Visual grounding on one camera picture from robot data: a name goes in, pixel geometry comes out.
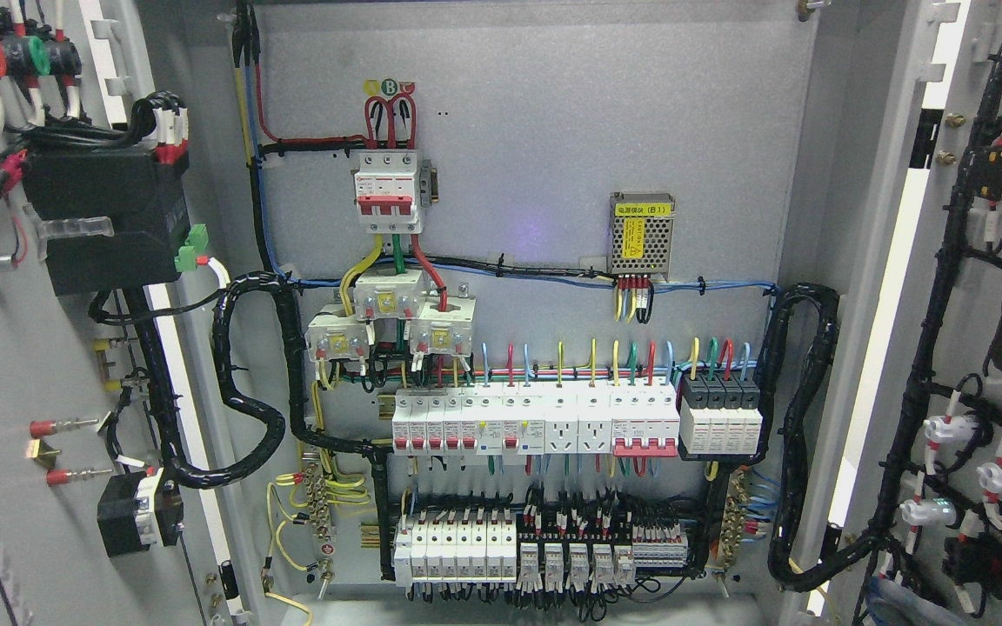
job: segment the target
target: red breaker toggle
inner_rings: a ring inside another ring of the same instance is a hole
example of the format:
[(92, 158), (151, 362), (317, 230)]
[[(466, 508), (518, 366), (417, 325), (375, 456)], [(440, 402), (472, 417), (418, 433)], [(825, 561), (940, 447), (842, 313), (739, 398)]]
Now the red breaker toggle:
[(631, 444), (625, 444), (623, 438), (613, 440), (613, 456), (615, 457), (678, 457), (679, 447), (674, 439), (667, 438), (663, 444), (659, 439), (648, 439), (647, 444), (641, 444), (642, 439), (632, 439)]
[(412, 195), (359, 195), (362, 214), (412, 214)]

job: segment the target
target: miniature circuit breaker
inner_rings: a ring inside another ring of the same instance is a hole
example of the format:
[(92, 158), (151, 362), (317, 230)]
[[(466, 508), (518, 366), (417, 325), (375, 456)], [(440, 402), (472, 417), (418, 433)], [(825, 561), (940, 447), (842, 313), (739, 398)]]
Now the miniature circuit breaker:
[(358, 361), (366, 369), (370, 356), (365, 322), (346, 316), (342, 304), (329, 304), (307, 326), (307, 345), (313, 362)]
[(675, 457), (679, 413), (669, 385), (591, 388), (587, 381), (405, 389), (392, 418), (393, 453), (456, 456), (466, 465), (529, 455)]
[(370, 233), (418, 234), (420, 207), (434, 199), (433, 170), (415, 150), (358, 150), (354, 197)]
[(473, 297), (452, 297), (446, 310), (439, 309), (438, 298), (426, 301), (420, 317), (411, 320), (407, 328), (414, 357), (412, 371), (420, 370), (422, 359), (428, 354), (470, 357), (473, 324)]
[(420, 269), (395, 273), (383, 266), (354, 282), (354, 311), (359, 320), (411, 320), (428, 295), (428, 277)]
[(662, 274), (671, 268), (675, 198), (670, 194), (623, 194), (610, 198), (613, 238), (609, 273)]

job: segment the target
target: blue wire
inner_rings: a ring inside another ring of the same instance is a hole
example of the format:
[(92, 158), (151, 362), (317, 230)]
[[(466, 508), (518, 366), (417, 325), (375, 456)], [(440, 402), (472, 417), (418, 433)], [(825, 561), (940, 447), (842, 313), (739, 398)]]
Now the blue wire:
[[(747, 342), (744, 342), (744, 358), (741, 360), (741, 364), (747, 364), (748, 357), (752, 357), (753, 347), (748, 346)], [(748, 369), (741, 368), (740, 370), (740, 382), (748, 382)]]
[(671, 374), (675, 373), (675, 349), (667, 342), (667, 385), (671, 385)]

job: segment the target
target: black spiral cable wrap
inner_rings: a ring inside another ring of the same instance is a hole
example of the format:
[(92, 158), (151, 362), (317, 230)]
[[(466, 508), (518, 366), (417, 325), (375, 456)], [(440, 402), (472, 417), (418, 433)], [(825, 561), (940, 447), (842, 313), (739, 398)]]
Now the black spiral cable wrap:
[[(785, 484), (781, 494), (780, 510), (777, 512), (776, 525), (773, 528), (772, 546), (768, 553), (768, 569), (772, 571), (772, 576), (777, 582), (787, 590), (800, 591), (801, 593), (814, 590), (875, 550), (882, 550), (890, 540), (888, 538), (895, 517), (895, 509), (900, 499), (901, 480), (904, 472), (907, 472), (907, 468), (910, 467), (911, 449), (915, 439), (922, 431), (923, 420), (926, 420), (927, 409), (930, 407), (931, 385), (934, 376), (934, 348), (938, 344), (939, 332), (941, 332), (942, 322), (946, 317), (954, 282), (957, 281), (958, 274), (961, 272), (961, 262), (966, 256), (967, 247), (969, 247), (966, 226), (967, 215), (974, 197), (971, 190), (973, 188), (971, 181), (973, 160), (978, 149), (991, 141), (990, 129), (994, 126), (995, 119), (999, 114), (999, 100), (1002, 96), (1002, 43), (999, 45), (999, 52), (993, 58), (994, 63), (992, 63), (987, 77), (985, 91), (981, 96), (977, 118), (974, 119), (970, 131), (969, 145), (962, 155), (958, 167), (958, 177), (954, 182), (950, 201), (946, 205), (946, 230), (942, 236), (942, 248), (935, 254), (934, 284), (931, 287), (930, 299), (926, 304), (926, 318), (923, 320), (922, 335), (915, 350), (911, 373), (907, 377), (907, 388), (903, 393), (899, 423), (896, 425), (894, 440), (892, 440), (892, 447), (887, 453), (886, 463), (883, 464), (884, 476), (882, 483), (880, 483), (878, 499), (876, 499), (875, 513), (868, 520), (868, 527), (861, 532), (856, 542), (835, 552), (833, 556), (823, 560), (822, 563), (810, 568), (810, 570), (805, 570), (803, 574), (796, 574), (788, 563), (788, 555), (791, 554), (791, 544), (795, 540), (795, 532), (792, 531), (797, 530), (799, 524), (797, 519), (802, 515), (803, 496), (795, 494), (795, 489), (791, 487), (788, 480), (802, 478), (800, 473), (802, 468), (805, 468), (807, 460), (803, 459), (802, 464), (789, 469), (787, 455), (785, 455)], [(768, 392), (761, 381), (762, 373), (760, 370), (757, 370), (756, 376), (762, 389), (761, 405), (762, 412), (764, 412), (764, 397)], [(790, 432), (784, 432), (785, 440), (790, 436)], [(799, 507), (793, 507), (793, 504), (798, 504)], [(790, 511), (785, 511), (785, 507), (791, 507)]]

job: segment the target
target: red wire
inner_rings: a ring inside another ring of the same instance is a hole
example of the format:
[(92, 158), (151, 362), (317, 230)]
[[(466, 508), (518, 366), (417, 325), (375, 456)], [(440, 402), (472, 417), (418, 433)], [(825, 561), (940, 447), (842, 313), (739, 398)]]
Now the red wire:
[(266, 104), (262, 103), (262, 64), (254, 64), (254, 83), (256, 94), (256, 101), (258, 102), (258, 123), (262, 126), (262, 132), (266, 132), (266, 136), (278, 143), (334, 143), (337, 141), (365, 141), (364, 135), (349, 135), (349, 137), (295, 137), (290, 139), (282, 139), (278, 135), (274, 134), (274, 131), (270, 130), (270, 126), (266, 123)]
[(509, 368), (509, 387), (512, 387), (512, 344), (509, 345), (509, 364), (506, 368)]
[(438, 309), (442, 314), (446, 312), (446, 284), (443, 284), (443, 278), (439, 276), (439, 272), (435, 269), (435, 266), (431, 264), (428, 260), (428, 256), (425, 256), (425, 250), (420, 246), (420, 234), (412, 235), (412, 254), (417, 257), (420, 261), (420, 265), (428, 272), (431, 276), (431, 280), (435, 282), (435, 290), (438, 290)]
[(395, 107), (395, 104), (397, 104), (399, 100), (405, 100), (405, 102), (409, 103), (409, 106), (412, 108), (411, 112), (412, 123), (409, 126), (409, 141), (407, 142), (407, 146), (409, 146), (410, 150), (414, 150), (417, 149), (417, 102), (415, 102), (415, 100), (412, 99), (412, 95), (408, 94), (394, 95), (393, 99), (390, 100), (389, 102), (390, 106), (393, 107), (394, 110), (395, 108), (397, 108)]
[(724, 380), (729, 380), (732, 378), (732, 353), (735, 349), (732, 346), (732, 340), (726, 338), (724, 344), (721, 345), (721, 352), (716, 356), (716, 362), (720, 364), (721, 360), (724, 360)]
[(18, 219), (16, 214), (12, 214), (10, 220), (15, 224), (17, 238), (21, 239), (21, 253), (17, 255), (17, 258), (11, 260), (10, 264), (19, 266), (21, 261), (25, 260), (25, 254), (29, 253), (29, 237), (25, 236), (25, 228), (21, 225), (21, 219)]
[(656, 343), (648, 342), (648, 387), (651, 387), (652, 380), (656, 377)]

